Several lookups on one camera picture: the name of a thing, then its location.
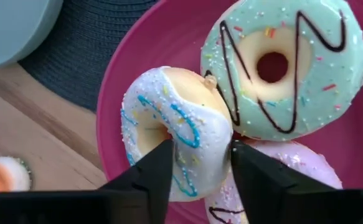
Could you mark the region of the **small green donut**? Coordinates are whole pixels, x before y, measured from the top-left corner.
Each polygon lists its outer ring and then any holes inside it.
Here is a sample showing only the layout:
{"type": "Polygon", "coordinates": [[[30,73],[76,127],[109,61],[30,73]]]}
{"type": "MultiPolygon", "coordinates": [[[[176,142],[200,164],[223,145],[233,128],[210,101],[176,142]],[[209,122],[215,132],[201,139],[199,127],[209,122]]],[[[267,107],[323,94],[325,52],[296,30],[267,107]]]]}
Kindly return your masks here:
{"type": "Polygon", "coordinates": [[[0,192],[29,191],[31,172],[24,161],[15,157],[0,157],[0,192]]]}

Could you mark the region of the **dark round woven placemat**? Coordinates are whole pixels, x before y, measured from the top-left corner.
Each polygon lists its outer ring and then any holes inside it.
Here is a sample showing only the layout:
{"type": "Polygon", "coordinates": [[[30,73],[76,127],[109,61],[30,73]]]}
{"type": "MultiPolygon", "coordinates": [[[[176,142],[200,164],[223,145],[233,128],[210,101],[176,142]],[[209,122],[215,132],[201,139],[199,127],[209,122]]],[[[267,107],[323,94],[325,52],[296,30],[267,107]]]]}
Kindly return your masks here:
{"type": "Polygon", "coordinates": [[[158,0],[64,0],[47,38],[20,66],[49,90],[96,111],[106,67],[131,26],[158,0]]]}

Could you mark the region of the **large white iced donut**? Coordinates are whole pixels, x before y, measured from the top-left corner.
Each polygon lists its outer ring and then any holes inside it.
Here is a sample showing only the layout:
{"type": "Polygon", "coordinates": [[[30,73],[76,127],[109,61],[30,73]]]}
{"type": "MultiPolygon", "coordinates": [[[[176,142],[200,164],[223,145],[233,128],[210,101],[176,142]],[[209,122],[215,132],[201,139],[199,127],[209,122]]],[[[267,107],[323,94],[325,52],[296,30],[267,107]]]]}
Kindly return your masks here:
{"type": "Polygon", "coordinates": [[[141,74],[121,103],[121,133],[131,165],[174,141],[171,202],[191,202],[219,188],[229,171],[233,128],[213,76],[158,67],[141,74]]]}

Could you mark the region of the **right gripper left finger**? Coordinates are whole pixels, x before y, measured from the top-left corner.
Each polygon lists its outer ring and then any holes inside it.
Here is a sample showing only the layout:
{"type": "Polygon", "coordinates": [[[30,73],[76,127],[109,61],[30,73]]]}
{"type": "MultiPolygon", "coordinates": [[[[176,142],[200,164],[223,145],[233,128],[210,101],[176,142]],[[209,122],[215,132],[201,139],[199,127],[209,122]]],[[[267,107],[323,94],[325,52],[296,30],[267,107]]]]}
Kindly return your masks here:
{"type": "Polygon", "coordinates": [[[150,224],[164,224],[171,191],[173,141],[167,139],[103,189],[137,190],[148,197],[150,224]]]}

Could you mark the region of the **blue-grey plate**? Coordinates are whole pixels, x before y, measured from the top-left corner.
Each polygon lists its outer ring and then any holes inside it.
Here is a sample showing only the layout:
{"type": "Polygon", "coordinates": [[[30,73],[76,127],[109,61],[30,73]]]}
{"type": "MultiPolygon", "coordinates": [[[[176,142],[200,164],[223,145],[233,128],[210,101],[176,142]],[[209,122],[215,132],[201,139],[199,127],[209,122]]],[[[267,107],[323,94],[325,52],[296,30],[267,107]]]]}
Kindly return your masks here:
{"type": "Polygon", "coordinates": [[[52,30],[64,0],[0,0],[0,66],[31,54],[52,30]]]}

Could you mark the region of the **large pink iced donut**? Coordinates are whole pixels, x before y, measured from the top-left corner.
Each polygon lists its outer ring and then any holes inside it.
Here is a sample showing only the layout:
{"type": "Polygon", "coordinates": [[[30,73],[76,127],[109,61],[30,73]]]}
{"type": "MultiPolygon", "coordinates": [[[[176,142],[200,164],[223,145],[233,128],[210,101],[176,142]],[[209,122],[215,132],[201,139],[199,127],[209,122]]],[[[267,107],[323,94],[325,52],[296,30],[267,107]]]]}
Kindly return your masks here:
{"type": "MultiPolygon", "coordinates": [[[[341,180],[325,157],[298,142],[246,140],[245,143],[324,184],[342,188],[341,180]]],[[[205,198],[205,209],[210,224],[249,224],[231,170],[221,188],[205,198]]]]}

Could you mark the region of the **large teal iced donut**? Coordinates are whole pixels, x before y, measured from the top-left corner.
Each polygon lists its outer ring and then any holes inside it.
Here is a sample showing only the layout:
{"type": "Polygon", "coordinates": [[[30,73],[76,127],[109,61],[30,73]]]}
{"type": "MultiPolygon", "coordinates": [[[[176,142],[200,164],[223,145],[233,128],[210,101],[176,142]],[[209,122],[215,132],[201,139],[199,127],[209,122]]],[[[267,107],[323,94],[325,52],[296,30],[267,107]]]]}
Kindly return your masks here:
{"type": "Polygon", "coordinates": [[[363,30],[346,0],[238,0],[214,23],[200,68],[233,128],[285,141],[338,119],[363,85],[363,30]]]}

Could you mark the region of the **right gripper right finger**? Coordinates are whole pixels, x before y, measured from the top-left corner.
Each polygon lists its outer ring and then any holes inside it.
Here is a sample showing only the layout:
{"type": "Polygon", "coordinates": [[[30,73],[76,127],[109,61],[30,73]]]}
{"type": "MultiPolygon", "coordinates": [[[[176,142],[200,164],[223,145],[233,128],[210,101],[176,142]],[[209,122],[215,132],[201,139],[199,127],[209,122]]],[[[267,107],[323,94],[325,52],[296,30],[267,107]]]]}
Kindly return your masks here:
{"type": "Polygon", "coordinates": [[[250,224],[331,224],[324,193],[333,190],[240,141],[232,172],[250,224]]]}

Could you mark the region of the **pink plate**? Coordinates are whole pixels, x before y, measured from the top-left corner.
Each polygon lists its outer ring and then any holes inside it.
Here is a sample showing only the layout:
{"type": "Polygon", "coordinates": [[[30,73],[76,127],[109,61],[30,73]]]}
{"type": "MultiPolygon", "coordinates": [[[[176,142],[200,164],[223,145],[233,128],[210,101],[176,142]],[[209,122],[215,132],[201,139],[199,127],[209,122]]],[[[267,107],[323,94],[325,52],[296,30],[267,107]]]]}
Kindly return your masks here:
{"type": "MultiPolygon", "coordinates": [[[[129,86],[144,72],[163,66],[185,68],[204,78],[213,76],[201,72],[202,46],[214,23],[237,1],[160,0],[123,38],[106,70],[98,99],[98,148],[110,179],[132,166],[122,141],[120,112],[129,86]]],[[[363,30],[363,0],[346,1],[363,30]]],[[[363,85],[338,119],[312,133],[285,141],[298,139],[325,157],[345,188],[363,189],[363,85]]],[[[169,199],[165,223],[208,224],[203,199],[209,195],[191,202],[169,199]]]]}

